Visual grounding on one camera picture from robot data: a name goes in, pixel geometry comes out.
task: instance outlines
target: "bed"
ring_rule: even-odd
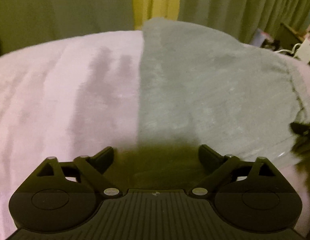
[[[0,240],[16,230],[10,196],[48,156],[65,162],[116,147],[121,154],[106,176],[129,184],[121,163],[138,142],[143,46],[142,31],[119,31],[52,41],[0,57]],[[279,57],[299,70],[310,94],[310,68]],[[305,236],[310,228],[310,157],[281,172],[302,198],[295,229]]]

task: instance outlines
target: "metal pin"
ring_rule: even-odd
[[[119,194],[119,190],[117,188],[110,187],[104,190],[104,194],[107,196],[116,196]]]
[[[196,187],[192,190],[193,194],[198,195],[198,196],[203,196],[208,193],[207,189],[202,188],[202,187]]]

